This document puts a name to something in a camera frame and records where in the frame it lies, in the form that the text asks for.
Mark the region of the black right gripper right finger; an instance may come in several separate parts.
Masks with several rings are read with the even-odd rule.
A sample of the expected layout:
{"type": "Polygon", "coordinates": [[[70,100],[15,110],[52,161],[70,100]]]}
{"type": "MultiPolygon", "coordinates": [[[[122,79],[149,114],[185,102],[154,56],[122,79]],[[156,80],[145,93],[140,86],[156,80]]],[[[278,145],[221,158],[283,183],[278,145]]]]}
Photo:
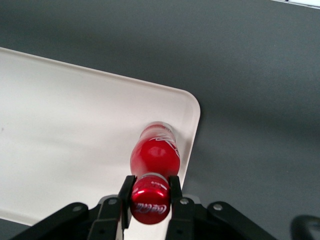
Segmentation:
{"type": "Polygon", "coordinates": [[[230,204],[216,201],[204,207],[183,196],[178,176],[169,177],[171,219],[167,240],[274,240],[230,204]]]}

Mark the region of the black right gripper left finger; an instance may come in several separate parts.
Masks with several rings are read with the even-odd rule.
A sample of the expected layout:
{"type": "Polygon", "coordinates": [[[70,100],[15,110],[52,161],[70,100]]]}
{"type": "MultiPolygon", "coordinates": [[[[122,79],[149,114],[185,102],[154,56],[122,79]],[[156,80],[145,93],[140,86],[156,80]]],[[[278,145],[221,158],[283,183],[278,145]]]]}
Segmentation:
{"type": "Polygon", "coordinates": [[[128,175],[118,194],[102,197],[94,208],[71,203],[12,239],[122,240],[130,224],[129,201],[135,181],[135,176],[128,175]]]}

